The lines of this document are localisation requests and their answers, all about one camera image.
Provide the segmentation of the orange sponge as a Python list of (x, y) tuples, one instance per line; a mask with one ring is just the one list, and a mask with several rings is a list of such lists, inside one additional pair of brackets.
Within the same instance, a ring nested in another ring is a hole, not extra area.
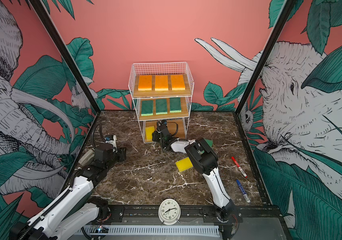
[(155, 76), (155, 91), (168, 91), (168, 75)]
[(138, 91), (152, 91), (152, 75), (140, 75)]
[(172, 91), (184, 91), (186, 89), (184, 75), (170, 76)]

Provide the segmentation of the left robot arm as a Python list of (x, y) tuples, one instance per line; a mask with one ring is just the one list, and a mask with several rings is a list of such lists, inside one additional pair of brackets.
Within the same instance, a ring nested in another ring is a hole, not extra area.
[(91, 137), (94, 155), (74, 172), (67, 188), (45, 209), (26, 223), (18, 222), (9, 231), (11, 240), (67, 240), (87, 223), (105, 222), (111, 217), (108, 201), (92, 197), (92, 191), (118, 163), (126, 159), (126, 148), (116, 146), (115, 135), (102, 133), (96, 145)]

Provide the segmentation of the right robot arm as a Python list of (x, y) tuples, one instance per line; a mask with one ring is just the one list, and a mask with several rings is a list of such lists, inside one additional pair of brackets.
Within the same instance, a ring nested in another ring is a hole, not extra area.
[(177, 138), (175, 133), (171, 134), (168, 130), (167, 121), (156, 123), (152, 141), (160, 143), (165, 151), (188, 155), (194, 169), (204, 177), (209, 186), (217, 218), (222, 222), (227, 221), (235, 210), (235, 204), (221, 180), (218, 156), (208, 142), (202, 137), (195, 140)]

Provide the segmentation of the red and blue marker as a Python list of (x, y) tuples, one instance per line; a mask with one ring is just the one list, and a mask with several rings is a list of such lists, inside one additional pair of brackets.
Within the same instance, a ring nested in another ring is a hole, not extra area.
[(238, 185), (238, 187), (239, 187), (239, 189), (240, 189), (240, 191), (241, 191), (241, 193), (242, 193), (244, 199), (246, 200), (246, 202), (247, 202), (247, 203), (250, 203), (251, 200), (250, 200), (250, 198), (248, 197), (248, 194), (246, 193), (245, 189), (243, 188), (241, 182), (240, 182), (239, 180), (236, 180), (236, 183), (237, 183), (237, 185)]

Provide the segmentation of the grey block by wall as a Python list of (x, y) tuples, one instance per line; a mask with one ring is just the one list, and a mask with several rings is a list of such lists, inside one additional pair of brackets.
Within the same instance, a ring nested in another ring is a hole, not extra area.
[(81, 159), (79, 160), (78, 164), (81, 166), (81, 167), (84, 167), (88, 164), (90, 164), (94, 158), (94, 150), (93, 149), (89, 149), (82, 157)]

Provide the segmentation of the white alarm clock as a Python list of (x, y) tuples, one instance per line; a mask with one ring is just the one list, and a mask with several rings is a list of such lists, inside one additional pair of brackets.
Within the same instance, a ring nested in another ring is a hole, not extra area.
[(175, 199), (165, 199), (158, 208), (158, 217), (162, 226), (179, 223), (181, 206)]

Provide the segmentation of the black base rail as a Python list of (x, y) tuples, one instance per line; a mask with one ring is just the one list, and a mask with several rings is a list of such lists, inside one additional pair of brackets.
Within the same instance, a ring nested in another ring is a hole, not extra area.
[[(161, 217), (171, 220), (177, 211), (171, 207), (164, 208), (159, 205), (109, 205), (110, 216), (105, 223), (121, 223), (127, 218), (149, 220), (154, 218), (162, 223)], [(273, 218), (283, 221), (283, 215), (277, 206), (235, 206), (227, 220), (220, 220), (213, 205), (181, 205), (180, 218), (177, 223), (187, 220), (201, 219), (204, 223), (230, 224), (242, 223), (250, 218)]]

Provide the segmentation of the red marker pen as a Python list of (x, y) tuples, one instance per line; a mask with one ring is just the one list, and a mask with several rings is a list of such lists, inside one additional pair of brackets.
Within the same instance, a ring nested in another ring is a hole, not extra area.
[(248, 178), (248, 175), (247, 175), (246, 172), (242, 169), (242, 167), (241, 167), (240, 164), (237, 162), (237, 160), (236, 160), (234, 157), (232, 157), (232, 161), (233, 161), (234, 164), (237, 166), (237, 168), (239, 169), (239, 171), (241, 172), (241, 174), (243, 175), (243, 177), (244, 177), (245, 179), (247, 179), (247, 178)]

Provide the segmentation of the yellow sponge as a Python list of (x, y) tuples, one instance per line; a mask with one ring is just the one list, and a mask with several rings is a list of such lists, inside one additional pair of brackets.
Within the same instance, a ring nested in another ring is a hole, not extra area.
[(184, 171), (192, 168), (193, 164), (192, 164), (190, 158), (184, 158), (182, 160), (177, 161), (176, 166), (178, 168), (178, 171), (181, 173), (181, 172), (184, 172)]
[(152, 134), (155, 132), (155, 127), (150, 126), (145, 128), (145, 141), (146, 142), (152, 142), (153, 136)]

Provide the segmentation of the green sponge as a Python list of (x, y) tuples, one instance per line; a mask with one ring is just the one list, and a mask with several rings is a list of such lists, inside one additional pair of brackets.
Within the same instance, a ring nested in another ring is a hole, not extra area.
[(212, 140), (205, 139), (205, 141), (207, 142), (207, 144), (208, 144), (210, 147), (213, 146), (213, 141), (212, 141)]
[(182, 112), (181, 98), (170, 98), (169, 110), (170, 110), (170, 113), (181, 113)]
[(167, 115), (167, 100), (166, 99), (157, 99), (155, 101), (155, 112), (156, 115)]
[(141, 116), (153, 116), (153, 100), (141, 102)]

